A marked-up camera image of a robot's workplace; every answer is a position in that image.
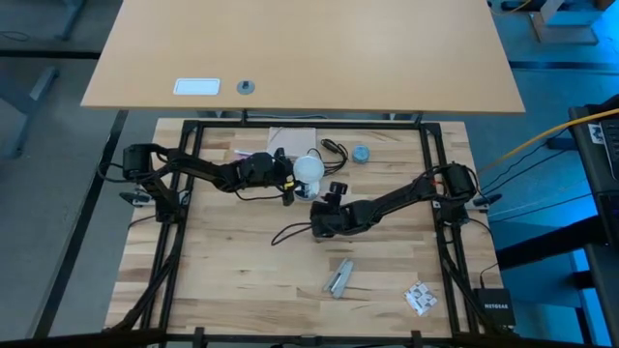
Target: white label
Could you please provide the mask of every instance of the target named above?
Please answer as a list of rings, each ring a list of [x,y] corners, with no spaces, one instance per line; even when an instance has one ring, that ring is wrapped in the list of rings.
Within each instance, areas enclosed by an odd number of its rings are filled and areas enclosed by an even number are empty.
[[[600,125],[589,124],[589,135],[594,144],[604,144],[604,134]]]
[[[179,78],[174,86],[177,96],[216,96],[219,92],[218,78]]]

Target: yellow cable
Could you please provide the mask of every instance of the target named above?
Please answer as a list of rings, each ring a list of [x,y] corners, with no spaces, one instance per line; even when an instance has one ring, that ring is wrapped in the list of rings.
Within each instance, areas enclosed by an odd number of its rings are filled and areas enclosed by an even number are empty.
[[[571,127],[571,126],[575,126],[575,125],[579,125],[581,123],[585,123],[585,122],[589,122],[589,121],[593,121],[593,120],[597,120],[597,119],[601,119],[603,117],[608,117],[614,114],[619,113],[619,108],[616,109],[612,109],[612,110],[608,110],[605,112],[600,112],[597,114],[593,114],[593,115],[589,115],[583,118],[579,118],[577,120],[572,120],[570,122],[566,122],[562,125],[559,126],[555,126],[543,133],[540,133],[539,135],[534,136],[532,139],[530,139],[529,141],[525,142],[524,144],[516,147],[515,149],[513,149],[512,151],[510,151],[509,153],[503,155],[500,159],[497,159],[496,161],[492,162],[491,164],[485,166],[484,168],[482,168],[480,171],[478,171],[478,174],[482,174],[483,172],[487,171],[488,169],[490,169],[491,167],[495,166],[496,164],[510,158],[511,156],[517,154],[518,152],[522,151],[523,149],[525,149],[526,147],[530,146],[531,144],[533,144],[534,142],[542,139],[545,136],[548,136],[556,131],[560,131],[560,130],[564,130],[567,127]]]
[[[514,12],[516,12],[516,11],[518,11],[518,10],[522,9],[523,7],[525,7],[525,6],[529,5],[529,4],[531,3],[531,1],[533,1],[533,0],[527,0],[527,1],[525,1],[522,5],[520,5],[520,6],[516,7],[515,9],[510,10],[510,11],[507,11],[507,12],[503,12],[503,13],[497,13],[497,12],[495,12],[492,8],[490,8],[490,11],[491,11],[493,14],[495,14],[495,15],[509,15],[509,14],[513,14]]]

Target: metal table leg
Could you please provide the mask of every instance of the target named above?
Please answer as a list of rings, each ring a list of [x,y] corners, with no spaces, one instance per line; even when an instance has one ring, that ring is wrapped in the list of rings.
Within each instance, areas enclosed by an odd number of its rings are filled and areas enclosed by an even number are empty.
[[[56,39],[66,41],[71,36],[71,32],[74,29],[75,22],[79,13],[84,8],[84,0],[63,0],[67,5],[67,18],[65,19],[65,27],[62,32],[56,35]]]
[[[43,97],[57,76],[58,70],[56,68],[45,69],[30,95],[28,95],[25,91],[19,89],[17,84],[13,83],[7,75],[0,73],[0,99],[6,101],[24,116],[21,125],[12,134],[12,138],[3,150],[3,159],[16,159],[21,156],[32,120],[43,103]]]

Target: overhead wooden desk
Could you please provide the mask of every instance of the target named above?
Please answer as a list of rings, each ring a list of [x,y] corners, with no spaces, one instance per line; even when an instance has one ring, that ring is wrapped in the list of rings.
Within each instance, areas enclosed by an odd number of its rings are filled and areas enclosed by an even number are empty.
[[[179,78],[221,88],[178,96]],[[82,105],[524,111],[485,0],[125,1]]]
[[[183,121],[160,119],[154,142],[178,146]],[[441,123],[441,128],[447,160],[474,168],[464,124]],[[268,129],[207,128],[199,156],[224,163],[235,159],[235,149],[264,151],[267,134]],[[349,162],[322,182],[323,189],[331,181],[347,183],[346,201],[385,194],[424,171],[418,131],[318,129],[317,134],[350,150],[360,143],[371,150],[369,163]],[[270,193],[265,188],[241,192],[246,197]],[[153,213],[137,209],[133,219]],[[196,180],[167,331],[191,334],[204,327],[208,334],[410,336],[411,330],[419,330],[423,337],[451,336],[428,202],[388,215],[354,237],[317,244],[308,232],[270,246],[277,231],[307,221],[309,215],[310,203],[283,207],[280,200],[245,202]],[[471,217],[486,222],[481,214]],[[118,323],[146,288],[159,233],[153,220],[129,231],[107,326]],[[472,283],[477,284],[480,271],[496,262],[492,240],[473,222],[462,227],[462,240]],[[322,286],[345,257],[354,260],[355,268],[343,298],[334,300]],[[422,317],[403,298],[418,280],[438,298],[438,305]],[[485,273],[485,282],[501,286],[497,268]],[[462,298],[455,291],[460,326],[466,330]],[[159,296],[154,326],[161,302]]]

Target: white ball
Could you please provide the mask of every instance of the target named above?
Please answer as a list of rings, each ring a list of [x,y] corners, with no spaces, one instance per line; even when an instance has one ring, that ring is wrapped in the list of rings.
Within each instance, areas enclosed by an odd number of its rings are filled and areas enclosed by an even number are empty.
[[[325,174],[325,165],[320,159],[312,156],[303,156],[295,160],[292,171],[295,178],[302,183],[317,183]]]

